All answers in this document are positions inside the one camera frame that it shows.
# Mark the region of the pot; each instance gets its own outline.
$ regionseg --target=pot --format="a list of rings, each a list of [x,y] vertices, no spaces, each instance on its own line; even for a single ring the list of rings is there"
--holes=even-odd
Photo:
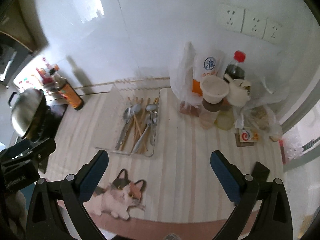
[[[11,106],[15,95],[18,99]],[[31,139],[38,133],[44,121],[47,111],[47,102],[42,90],[28,88],[23,93],[13,92],[9,98],[8,105],[12,108],[11,123],[14,130],[22,139]]]

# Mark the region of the pot handle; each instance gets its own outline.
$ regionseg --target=pot handle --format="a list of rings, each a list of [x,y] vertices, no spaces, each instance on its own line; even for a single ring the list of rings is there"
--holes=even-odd
[[[11,94],[10,98],[9,98],[8,105],[9,105],[9,107],[10,107],[10,108],[12,108],[12,106],[11,106],[11,101],[12,101],[12,99],[13,99],[14,95],[16,95],[16,94],[17,94],[17,92],[16,92],[16,91],[15,91],[15,92],[13,92],[13,93]]]

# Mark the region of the cat illustration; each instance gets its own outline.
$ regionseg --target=cat illustration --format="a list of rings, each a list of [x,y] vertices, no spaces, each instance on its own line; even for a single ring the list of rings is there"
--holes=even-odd
[[[84,203],[87,212],[100,216],[103,212],[114,218],[129,219],[128,208],[145,209],[141,202],[146,181],[141,179],[133,183],[128,179],[128,172],[122,169],[117,178],[107,188],[97,187],[90,201]]]

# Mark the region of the cat ear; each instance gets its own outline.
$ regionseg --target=cat ear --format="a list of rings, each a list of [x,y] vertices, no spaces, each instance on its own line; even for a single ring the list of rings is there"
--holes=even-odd
[[[140,191],[144,191],[145,187],[146,187],[146,181],[144,179],[141,179],[141,180],[138,180],[135,185],[137,186],[137,188],[140,190]]]
[[[119,175],[117,177],[118,179],[127,179],[128,178],[128,172],[126,169],[122,169],[120,172],[119,172]]]

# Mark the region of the wall socket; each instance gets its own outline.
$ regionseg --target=wall socket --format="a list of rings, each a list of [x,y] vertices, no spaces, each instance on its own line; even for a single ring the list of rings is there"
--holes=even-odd
[[[218,24],[233,32],[241,32],[244,8],[220,3],[218,6]]]
[[[263,17],[257,12],[246,9],[241,33],[262,39],[266,24],[266,17]]]
[[[267,18],[267,25],[263,35],[263,40],[269,41],[273,44],[279,44],[282,41],[283,32],[284,27],[280,23]]]

